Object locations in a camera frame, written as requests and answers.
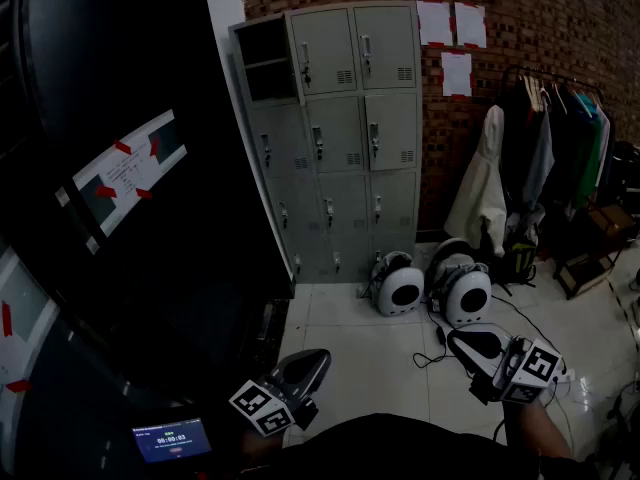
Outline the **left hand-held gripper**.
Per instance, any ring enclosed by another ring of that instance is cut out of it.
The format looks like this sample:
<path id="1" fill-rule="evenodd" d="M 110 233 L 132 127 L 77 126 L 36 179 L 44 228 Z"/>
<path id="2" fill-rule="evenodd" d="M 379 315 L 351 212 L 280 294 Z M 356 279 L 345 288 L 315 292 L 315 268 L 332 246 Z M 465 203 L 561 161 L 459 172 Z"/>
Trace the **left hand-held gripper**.
<path id="1" fill-rule="evenodd" d="M 229 403 L 263 437 L 291 426 L 305 430 L 318 413 L 312 394 L 330 366 L 331 353 L 326 349 L 291 354 L 257 382 L 246 381 Z"/>

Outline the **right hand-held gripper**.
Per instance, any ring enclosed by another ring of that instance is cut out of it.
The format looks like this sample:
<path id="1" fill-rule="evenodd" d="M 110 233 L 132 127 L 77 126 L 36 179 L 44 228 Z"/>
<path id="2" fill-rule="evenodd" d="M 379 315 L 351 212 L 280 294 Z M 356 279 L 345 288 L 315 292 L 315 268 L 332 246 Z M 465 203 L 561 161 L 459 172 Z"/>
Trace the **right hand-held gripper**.
<path id="1" fill-rule="evenodd" d="M 473 374 L 469 391 L 479 401 L 529 405 L 556 379 L 562 356 L 539 339 L 454 329 L 447 346 Z"/>

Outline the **grey cabinet with handles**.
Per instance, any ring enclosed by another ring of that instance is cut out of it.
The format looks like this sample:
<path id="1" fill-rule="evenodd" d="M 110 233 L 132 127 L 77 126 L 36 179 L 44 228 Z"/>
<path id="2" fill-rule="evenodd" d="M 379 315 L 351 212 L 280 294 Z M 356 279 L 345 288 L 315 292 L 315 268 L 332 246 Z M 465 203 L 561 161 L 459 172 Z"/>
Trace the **grey cabinet with handles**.
<path id="1" fill-rule="evenodd" d="M 421 177 L 416 10 L 285 11 L 229 30 L 269 205 L 294 279 L 356 283 L 411 252 Z"/>

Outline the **person's left forearm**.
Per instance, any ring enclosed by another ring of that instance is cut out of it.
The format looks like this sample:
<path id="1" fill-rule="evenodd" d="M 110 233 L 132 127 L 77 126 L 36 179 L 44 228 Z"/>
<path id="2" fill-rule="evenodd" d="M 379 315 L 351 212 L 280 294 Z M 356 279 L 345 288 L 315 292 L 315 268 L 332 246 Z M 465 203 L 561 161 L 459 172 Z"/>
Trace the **person's left forearm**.
<path id="1" fill-rule="evenodd" d="M 264 437 L 256 430 L 248 430 L 242 437 L 242 464 L 250 468 L 268 462 L 281 449 L 283 434 Z"/>

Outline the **person's right forearm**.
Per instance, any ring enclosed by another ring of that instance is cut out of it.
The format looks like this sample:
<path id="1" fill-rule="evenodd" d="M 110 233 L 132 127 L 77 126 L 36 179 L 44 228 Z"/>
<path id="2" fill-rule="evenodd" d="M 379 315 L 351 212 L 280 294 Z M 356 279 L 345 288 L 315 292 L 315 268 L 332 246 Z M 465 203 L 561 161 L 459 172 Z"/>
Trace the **person's right forearm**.
<path id="1" fill-rule="evenodd" d="M 504 427 L 509 447 L 551 458 L 572 459 L 569 444 L 543 404 L 503 403 Z"/>

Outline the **white round hard-shell backpack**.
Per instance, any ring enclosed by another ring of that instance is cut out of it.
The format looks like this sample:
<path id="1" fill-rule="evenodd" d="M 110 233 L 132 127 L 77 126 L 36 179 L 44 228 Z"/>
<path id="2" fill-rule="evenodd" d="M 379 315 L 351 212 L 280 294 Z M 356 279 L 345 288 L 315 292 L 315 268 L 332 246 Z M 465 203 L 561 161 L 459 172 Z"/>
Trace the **white round hard-shell backpack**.
<path id="1" fill-rule="evenodd" d="M 424 273 L 413 264 L 412 256 L 392 251 L 372 269 L 368 293 L 375 309 L 392 317 L 417 309 L 424 292 Z"/>
<path id="2" fill-rule="evenodd" d="M 487 318 L 492 296 L 489 268 L 474 258 L 461 238 L 450 238 L 435 250 L 425 274 L 425 293 L 434 310 L 454 328 Z"/>

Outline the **black and yellow backpack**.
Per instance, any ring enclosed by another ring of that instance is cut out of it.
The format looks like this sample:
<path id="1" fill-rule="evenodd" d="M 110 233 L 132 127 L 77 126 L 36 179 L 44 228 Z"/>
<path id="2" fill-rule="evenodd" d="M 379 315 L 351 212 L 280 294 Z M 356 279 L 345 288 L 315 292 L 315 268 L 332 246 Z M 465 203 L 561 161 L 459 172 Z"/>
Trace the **black and yellow backpack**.
<path id="1" fill-rule="evenodd" d="M 536 276 L 536 245 L 528 240 L 514 242 L 502 260 L 501 279 L 507 284 L 531 284 Z"/>

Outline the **low wooden shelf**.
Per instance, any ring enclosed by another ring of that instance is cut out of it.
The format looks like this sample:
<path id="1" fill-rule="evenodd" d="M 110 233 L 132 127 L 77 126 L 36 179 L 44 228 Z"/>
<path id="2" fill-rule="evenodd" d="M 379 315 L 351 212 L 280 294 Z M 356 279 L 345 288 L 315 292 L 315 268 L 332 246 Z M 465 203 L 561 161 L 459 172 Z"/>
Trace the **low wooden shelf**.
<path id="1" fill-rule="evenodd" d="M 590 290 L 614 269 L 637 231 L 637 222 L 611 204 L 579 211 L 562 236 L 554 257 L 554 279 L 567 300 Z"/>

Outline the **phone with timer screen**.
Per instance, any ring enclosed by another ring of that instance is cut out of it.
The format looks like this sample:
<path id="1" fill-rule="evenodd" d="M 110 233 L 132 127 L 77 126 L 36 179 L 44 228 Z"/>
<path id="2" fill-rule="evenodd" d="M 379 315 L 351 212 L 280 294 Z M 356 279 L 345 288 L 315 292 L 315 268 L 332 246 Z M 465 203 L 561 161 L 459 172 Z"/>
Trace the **phone with timer screen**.
<path id="1" fill-rule="evenodd" d="M 188 459 L 212 451 L 200 418 L 133 427 L 131 432 L 147 464 Z"/>

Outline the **grey hanging garment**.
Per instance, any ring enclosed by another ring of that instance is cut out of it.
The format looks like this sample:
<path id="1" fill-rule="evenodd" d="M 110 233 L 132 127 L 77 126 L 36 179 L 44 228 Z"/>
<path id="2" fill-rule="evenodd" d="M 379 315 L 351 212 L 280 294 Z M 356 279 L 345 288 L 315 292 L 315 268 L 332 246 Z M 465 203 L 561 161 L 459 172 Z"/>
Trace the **grey hanging garment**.
<path id="1" fill-rule="evenodd" d="M 527 210 L 533 210 L 536 206 L 554 163 L 550 116 L 549 111 L 544 110 L 531 164 L 523 184 L 523 205 Z"/>

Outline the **black hanging garment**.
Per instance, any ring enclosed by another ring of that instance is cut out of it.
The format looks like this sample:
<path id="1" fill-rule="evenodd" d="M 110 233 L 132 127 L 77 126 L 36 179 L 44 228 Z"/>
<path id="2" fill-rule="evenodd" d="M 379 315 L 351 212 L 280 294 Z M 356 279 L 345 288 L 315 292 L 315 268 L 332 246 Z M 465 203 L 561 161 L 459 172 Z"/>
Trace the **black hanging garment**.
<path id="1" fill-rule="evenodd" d="M 504 134 L 501 152 L 501 179 L 509 213 L 523 206 L 523 190 L 533 155 L 539 119 L 531 105 L 524 80 L 519 79 L 502 100 Z"/>

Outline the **green hanging garment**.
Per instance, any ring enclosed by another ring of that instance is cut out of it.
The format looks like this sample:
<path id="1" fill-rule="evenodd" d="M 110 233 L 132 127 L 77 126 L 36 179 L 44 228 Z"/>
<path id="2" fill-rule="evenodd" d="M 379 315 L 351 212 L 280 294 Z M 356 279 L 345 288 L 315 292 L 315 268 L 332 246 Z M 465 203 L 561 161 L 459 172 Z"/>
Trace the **green hanging garment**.
<path id="1" fill-rule="evenodd" d="M 575 210 L 582 208 L 587 198 L 594 192 L 601 157 L 602 120 L 598 107 L 586 94 L 576 96 L 579 106 L 585 112 L 582 119 L 585 135 L 581 144 L 579 180 L 573 196 L 572 206 Z"/>

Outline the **taped paper notice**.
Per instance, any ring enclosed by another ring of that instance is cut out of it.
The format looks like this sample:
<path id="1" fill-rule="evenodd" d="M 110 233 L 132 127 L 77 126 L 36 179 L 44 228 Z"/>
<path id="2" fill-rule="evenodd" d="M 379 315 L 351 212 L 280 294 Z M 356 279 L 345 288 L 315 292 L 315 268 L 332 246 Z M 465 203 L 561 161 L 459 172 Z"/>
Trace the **taped paper notice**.
<path id="1" fill-rule="evenodd" d="M 7 386 L 26 381 L 58 307 L 7 248 L 0 254 L 0 423 L 13 420 L 18 394 Z"/>
<path id="2" fill-rule="evenodd" d="M 114 142 L 73 176 L 91 215 L 110 235 L 187 150 L 168 110 Z"/>

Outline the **black metal clothes rack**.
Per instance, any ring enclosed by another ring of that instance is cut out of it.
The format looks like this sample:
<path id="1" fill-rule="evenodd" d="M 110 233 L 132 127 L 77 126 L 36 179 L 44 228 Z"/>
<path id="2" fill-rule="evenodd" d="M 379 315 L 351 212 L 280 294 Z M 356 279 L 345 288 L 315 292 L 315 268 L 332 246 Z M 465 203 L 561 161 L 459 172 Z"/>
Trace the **black metal clothes rack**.
<path id="1" fill-rule="evenodd" d="M 510 96 L 511 90 L 519 83 L 525 88 L 529 102 L 528 118 L 541 116 L 545 112 L 547 89 L 557 89 L 557 84 L 566 86 L 569 90 L 579 88 L 580 94 L 585 94 L 595 106 L 604 108 L 604 97 L 601 89 L 592 83 L 555 73 L 548 69 L 534 68 L 522 64 L 510 64 L 503 71 L 499 85 L 498 96 L 494 104 L 506 111 L 513 106 Z"/>

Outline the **glossy door with steel frame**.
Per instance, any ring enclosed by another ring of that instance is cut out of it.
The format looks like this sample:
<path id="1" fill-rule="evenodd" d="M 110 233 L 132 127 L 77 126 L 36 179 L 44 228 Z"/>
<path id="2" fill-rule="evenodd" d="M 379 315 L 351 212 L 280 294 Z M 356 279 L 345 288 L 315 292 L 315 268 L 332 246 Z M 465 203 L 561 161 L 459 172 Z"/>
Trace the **glossy door with steel frame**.
<path id="1" fill-rule="evenodd" d="M 0 423 L 0 480 L 221 480 L 250 424 L 264 312 L 292 284 L 207 0 L 0 0 L 0 254 L 58 316 Z M 73 176 L 171 110 L 182 158 L 110 234 Z M 209 454 L 147 464 L 131 429 L 200 418 Z"/>

